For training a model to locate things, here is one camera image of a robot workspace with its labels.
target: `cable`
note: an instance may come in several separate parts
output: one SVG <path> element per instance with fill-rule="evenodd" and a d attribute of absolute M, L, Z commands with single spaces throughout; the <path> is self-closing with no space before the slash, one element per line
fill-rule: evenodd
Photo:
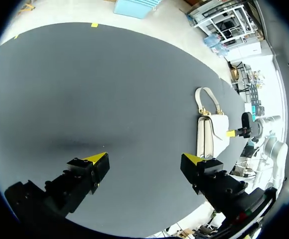
<path fill-rule="evenodd" d="M 161 232 L 160 232 L 160 234 L 159 234 L 159 235 L 157 235 L 156 237 L 157 237 L 157 238 L 159 238 L 159 236 L 160 236 L 161 234 L 162 234 L 162 231 L 161 231 Z"/>
<path fill-rule="evenodd" d="M 180 227 L 180 229 L 183 231 L 183 233 L 185 234 L 186 237 L 189 236 L 189 234 L 185 233 L 184 230 Z"/>
<path fill-rule="evenodd" d="M 257 160 L 266 161 L 266 159 L 263 159 L 263 158 L 254 158 L 254 159 L 249 159 L 249 160 L 245 160 L 245 161 L 242 161 L 242 162 L 237 162 L 235 164 L 237 165 L 237 164 L 240 164 L 240 163 L 247 163 L 247 162 L 250 162 L 250 161 L 257 161 Z"/>

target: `white floor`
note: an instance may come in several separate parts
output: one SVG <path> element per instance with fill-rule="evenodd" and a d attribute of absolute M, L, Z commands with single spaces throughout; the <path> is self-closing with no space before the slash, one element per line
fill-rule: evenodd
<path fill-rule="evenodd" d="M 203 38 L 206 35 L 201 30 L 190 27 L 183 13 L 190 6 L 184 0 L 163 0 L 145 19 L 114 14 L 115 3 L 105 0 L 37 0 L 33 5 L 36 7 L 33 11 L 22 12 L 11 20 L 0 39 L 0 45 L 23 32 L 44 25 L 96 22 L 168 42 L 203 62 L 221 79 L 231 83 L 227 61 L 204 45 Z"/>

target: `blue box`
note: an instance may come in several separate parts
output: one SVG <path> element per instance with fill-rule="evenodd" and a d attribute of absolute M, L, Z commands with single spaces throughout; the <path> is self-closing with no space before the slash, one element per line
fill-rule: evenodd
<path fill-rule="evenodd" d="M 143 19 L 158 2 L 156 0 L 118 0 L 114 13 Z"/>

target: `dark gray tabletop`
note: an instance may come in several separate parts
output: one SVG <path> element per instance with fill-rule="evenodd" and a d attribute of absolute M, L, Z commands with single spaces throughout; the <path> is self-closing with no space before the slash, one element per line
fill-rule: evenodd
<path fill-rule="evenodd" d="M 147 237 L 204 202 L 180 171 L 196 151 L 194 91 L 210 87 L 241 126 L 244 103 L 184 51 L 133 31 L 88 23 L 40 27 L 0 47 L 0 190 L 43 188 L 73 157 L 108 152 L 111 169 L 68 219 L 115 235 Z M 210 110 L 211 101 L 202 95 Z M 245 140 L 218 157 L 231 170 Z"/>

